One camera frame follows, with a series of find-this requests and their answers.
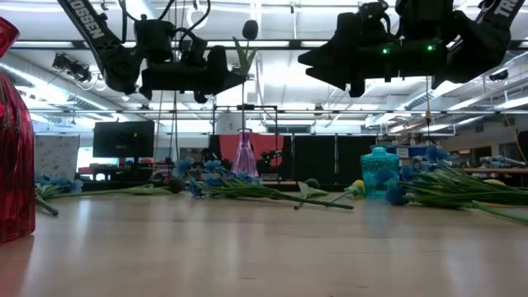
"ceiling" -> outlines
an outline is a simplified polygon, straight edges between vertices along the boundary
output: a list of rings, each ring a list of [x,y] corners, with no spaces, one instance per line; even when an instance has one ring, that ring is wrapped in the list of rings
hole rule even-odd
[[[100,1],[90,1],[93,6],[101,12]],[[358,3],[362,1],[355,0],[212,0],[210,16],[206,24],[195,30],[195,33],[206,40],[231,40],[233,36],[242,39],[242,28],[245,21],[256,19],[260,26],[258,39],[260,40],[328,40],[335,31],[337,14],[347,11],[355,11]],[[389,15],[393,31],[396,31],[398,18],[394,12],[395,0],[388,0]],[[474,0],[454,0],[455,7],[466,12],[470,17],[475,18],[479,12],[477,5],[479,1]],[[108,26],[117,34],[121,31],[121,12],[114,0],[107,0],[106,5],[109,10]],[[128,0],[127,7],[129,12],[138,16],[141,12],[148,12],[151,15],[158,16],[167,5],[164,0]],[[205,8],[205,0],[200,1],[200,5]],[[291,13],[290,6],[294,7],[295,13]],[[171,9],[166,16],[166,20],[175,21],[178,26],[181,24],[188,27],[186,14],[192,9],[192,0],[176,1],[176,10]],[[511,27],[513,40],[524,40],[528,37],[528,7],[521,10]],[[26,78],[30,83],[24,88],[25,92],[34,95],[34,97],[43,98],[44,101],[32,102],[30,109],[42,111],[57,110],[64,108],[73,108],[73,103],[78,110],[138,110],[142,105],[148,104],[149,107],[157,110],[162,99],[162,109],[171,110],[174,94],[173,92],[155,92],[153,100],[147,102],[141,95],[134,94],[129,96],[130,99],[125,101],[123,94],[114,92],[105,86],[103,81],[97,81],[99,69],[96,66],[92,53],[89,50],[65,49],[58,47],[53,50],[50,47],[56,46],[57,41],[66,41],[66,44],[72,40],[82,40],[72,22],[68,19],[57,1],[53,0],[3,0],[0,2],[0,15],[13,23],[21,32],[19,43],[15,44],[8,56],[2,61],[7,71],[12,77],[19,78],[17,70],[22,73],[30,74],[37,80]],[[192,21],[200,16],[200,12],[191,17]],[[129,20],[127,40],[134,41],[133,22]],[[28,49],[21,47],[23,42],[39,42],[34,48]],[[426,98],[428,91],[426,78],[407,78],[405,80],[396,78],[392,82],[383,80],[369,80],[366,84],[366,92],[363,97],[350,98],[344,91],[335,87],[330,87],[324,82],[305,75],[305,66],[297,63],[297,57],[305,50],[288,50],[274,49],[259,51],[261,60],[259,73],[259,83],[262,98],[257,94],[257,85],[255,82],[247,83],[247,101],[254,104],[278,106],[283,110],[312,110],[316,104],[323,105],[325,110],[347,111],[340,115],[327,115],[325,125],[340,125],[347,120],[365,120],[365,127],[387,125],[387,131],[409,130],[409,126],[414,130],[422,127],[424,123],[422,113],[404,114],[405,106],[410,106],[408,110],[424,111],[426,103],[417,99]],[[57,53],[66,54],[69,58],[78,61],[80,64],[89,65],[94,79],[87,84],[79,84],[72,80],[65,73],[58,73],[51,67],[54,57]],[[439,89],[429,93],[431,99],[431,109],[433,111],[490,111],[495,106],[500,106],[506,99],[504,98],[503,89],[514,88],[509,91],[513,96],[518,98],[521,95],[522,88],[525,84],[522,81],[526,77],[528,62],[523,55],[524,52],[508,52],[505,68],[508,68],[510,76],[506,81],[491,82],[486,77],[475,78],[466,84],[445,83]],[[238,63],[238,57],[235,50],[228,51],[228,63],[235,65]],[[256,65],[252,66],[251,73],[257,71]],[[17,79],[17,84],[22,85],[23,79]],[[54,90],[67,93],[66,102],[63,104],[51,104],[54,101]],[[242,101],[242,96],[234,96],[233,92],[229,98],[218,96],[219,102],[227,102],[229,105],[237,105]],[[79,100],[71,100],[72,95],[80,97]],[[470,99],[478,98],[472,104],[462,104],[462,107],[455,108],[457,104],[466,102]],[[205,105],[195,103],[192,94],[178,94],[177,108],[179,111],[188,110],[178,115],[183,120],[208,120],[211,117],[210,109],[212,101]],[[515,109],[521,108],[521,105],[515,105]],[[201,114],[190,111],[201,111]],[[360,113],[364,111],[380,111],[371,113]],[[382,111],[400,111],[399,113],[384,113]],[[39,112],[44,119],[51,119],[59,116],[56,113]],[[109,120],[118,115],[110,112],[102,112],[102,117],[79,115],[89,120]],[[462,114],[450,116],[446,119],[443,115],[435,115],[439,123],[453,125],[463,120],[471,119],[476,115]],[[158,114],[152,112],[145,115],[128,115],[129,120],[157,119]],[[163,120],[171,119],[169,114],[161,115]],[[313,114],[299,116],[297,114],[281,114],[281,120],[298,120],[300,124],[309,122],[314,118]]]

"vase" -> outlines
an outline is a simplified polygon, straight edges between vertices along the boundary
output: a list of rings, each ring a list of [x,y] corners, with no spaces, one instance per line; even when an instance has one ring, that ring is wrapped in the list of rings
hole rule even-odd
[[[0,17],[0,58],[18,29]],[[0,72],[0,243],[35,230],[33,129],[30,113],[9,78]]]
[[[386,145],[370,146],[372,153],[361,156],[361,171],[367,199],[385,198],[399,179],[399,157],[387,153]]]
[[[237,156],[233,162],[234,173],[247,173],[250,177],[258,177],[257,163],[255,157],[253,157],[253,151],[251,149],[251,143],[249,137],[251,136],[250,129],[240,130],[238,137],[238,150]]]

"wooden table surface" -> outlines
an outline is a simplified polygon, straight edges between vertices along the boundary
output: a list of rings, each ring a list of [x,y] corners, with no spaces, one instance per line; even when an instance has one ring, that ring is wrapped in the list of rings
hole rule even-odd
[[[478,211],[109,197],[0,245],[0,296],[526,297],[528,227]]]

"monitor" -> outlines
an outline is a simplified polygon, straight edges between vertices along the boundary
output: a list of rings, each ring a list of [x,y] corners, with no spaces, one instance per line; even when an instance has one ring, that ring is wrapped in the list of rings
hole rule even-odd
[[[98,122],[93,130],[94,158],[151,158],[154,122]]]

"red vase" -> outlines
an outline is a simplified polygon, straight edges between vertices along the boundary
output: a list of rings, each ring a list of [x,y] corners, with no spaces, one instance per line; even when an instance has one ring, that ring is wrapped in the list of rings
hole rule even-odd
[[[18,34],[15,26],[0,17],[0,58]],[[35,178],[30,113],[3,73],[0,73],[0,156],[0,243],[5,243],[35,230]]]

